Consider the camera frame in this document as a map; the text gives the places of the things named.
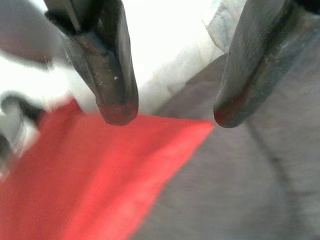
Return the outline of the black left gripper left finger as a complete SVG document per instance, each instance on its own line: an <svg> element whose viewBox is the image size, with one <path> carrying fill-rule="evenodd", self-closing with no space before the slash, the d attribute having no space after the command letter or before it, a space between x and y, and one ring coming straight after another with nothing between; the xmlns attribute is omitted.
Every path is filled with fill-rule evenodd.
<svg viewBox="0 0 320 240"><path fill-rule="evenodd" d="M93 92L104 120L132 122L139 93L126 12L121 0L46 0L46 18L59 29L72 66Z"/></svg>

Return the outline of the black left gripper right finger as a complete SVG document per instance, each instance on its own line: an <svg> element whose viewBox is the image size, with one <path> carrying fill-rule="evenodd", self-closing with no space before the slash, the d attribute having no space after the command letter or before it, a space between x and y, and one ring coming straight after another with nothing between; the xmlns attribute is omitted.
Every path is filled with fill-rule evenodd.
<svg viewBox="0 0 320 240"><path fill-rule="evenodd" d="M319 1L248 0L228 50L215 121L224 128L242 124L319 36Z"/></svg>

